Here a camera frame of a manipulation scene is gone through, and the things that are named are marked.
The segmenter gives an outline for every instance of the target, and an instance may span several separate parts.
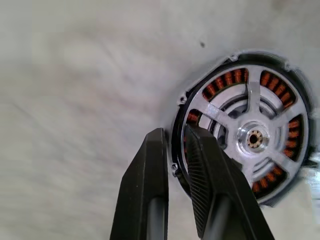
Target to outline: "ribbed grip surface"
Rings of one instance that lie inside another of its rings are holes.
[[[191,200],[197,234],[202,238],[211,207],[212,188],[198,139],[190,129],[187,129],[186,135]]]

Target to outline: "center bearing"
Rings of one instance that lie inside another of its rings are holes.
[[[250,148],[255,149],[262,144],[263,136],[259,130],[252,130],[247,138],[247,144]]]

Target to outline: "copper coil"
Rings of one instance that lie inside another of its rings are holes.
[[[274,169],[273,169],[273,172],[276,174],[276,175],[278,175],[278,176],[280,176],[281,174],[282,174],[282,169],[280,168],[280,167],[275,167]]]
[[[280,95],[284,92],[284,90],[286,90],[286,86],[283,85],[283,84],[281,84],[281,85],[277,88],[277,90],[275,91],[275,94],[276,94],[277,96],[280,96]]]
[[[202,97],[203,97],[205,100],[209,101],[209,98],[207,97],[207,95],[205,95],[204,92],[202,93]]]
[[[267,180],[265,178],[262,178],[260,180],[260,184],[264,189],[268,187],[268,183],[267,183]]]
[[[259,184],[258,184],[258,183],[255,182],[255,183],[252,185],[252,191],[253,191],[254,193],[257,193],[257,192],[260,191],[260,187],[259,187]]]
[[[293,103],[294,103],[294,101],[291,100],[290,102],[288,102],[284,105],[284,108],[286,109],[286,108],[290,107]]]
[[[244,70],[244,82],[248,82],[248,70]]]
[[[297,142],[296,141],[286,141],[285,146],[287,148],[293,149],[297,146]]]
[[[281,101],[284,103],[291,97],[290,93],[287,91],[282,97]]]
[[[269,84],[269,87],[268,87],[268,88],[269,88],[271,91],[273,91],[278,83],[279,83],[279,79],[276,78],[276,77],[273,77],[272,80],[271,80],[271,82],[270,82],[270,84]]]
[[[238,84],[238,83],[241,83],[241,70],[240,69],[237,69],[234,71],[234,77],[235,77],[235,82]]]
[[[270,73],[266,72],[261,79],[261,85],[262,86],[267,86],[268,82],[269,82],[269,78],[270,78]]]
[[[224,86],[224,82],[222,81],[221,77],[218,77],[216,80],[216,85],[218,87],[218,89],[223,89],[225,86]]]
[[[296,138],[299,136],[299,131],[289,131],[289,138]]]
[[[197,122],[198,121],[198,116],[195,115],[194,113],[190,112],[188,115],[187,120],[191,121],[191,122]]]
[[[212,83],[210,83],[207,87],[206,87],[207,91],[214,96],[216,94],[216,90],[214,88],[214,86],[212,85]]]
[[[274,182],[274,181],[276,180],[275,175],[273,175],[271,172],[269,172],[269,173],[266,175],[266,177],[268,178],[268,180],[269,180],[270,182]]]
[[[229,86],[232,84],[232,75],[231,72],[227,72],[225,75],[225,81],[226,81],[226,85]]]
[[[293,120],[293,121],[289,122],[289,128],[290,129],[297,128],[297,127],[299,127],[299,125],[300,125],[300,122],[298,120]]]
[[[289,149],[285,149],[283,150],[283,153],[288,157],[288,158],[292,158],[294,156],[294,151],[291,151]]]

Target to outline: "gray surface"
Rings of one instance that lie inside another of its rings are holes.
[[[242,48],[281,51],[318,93],[318,0],[0,0],[0,239],[109,238],[121,176],[185,77]],[[197,239],[170,181],[169,239]],[[301,184],[265,216],[318,239]]]

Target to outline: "black clamp jaw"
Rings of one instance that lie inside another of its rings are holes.
[[[274,240],[239,166],[206,129],[186,127],[188,174],[202,240]],[[147,134],[120,185],[111,240],[166,240],[167,143],[162,128]]]

